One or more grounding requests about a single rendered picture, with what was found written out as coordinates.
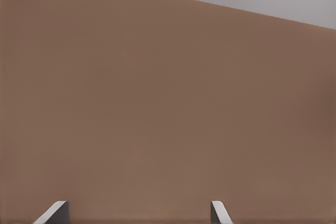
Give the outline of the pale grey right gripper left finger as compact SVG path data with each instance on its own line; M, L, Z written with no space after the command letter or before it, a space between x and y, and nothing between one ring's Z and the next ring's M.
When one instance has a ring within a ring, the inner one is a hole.
M57 201L32 224L69 224L68 201Z

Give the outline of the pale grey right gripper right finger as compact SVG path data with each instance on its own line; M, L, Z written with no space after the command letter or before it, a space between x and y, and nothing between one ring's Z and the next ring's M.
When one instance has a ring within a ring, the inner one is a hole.
M211 201L211 224L233 224L224 204L219 200Z

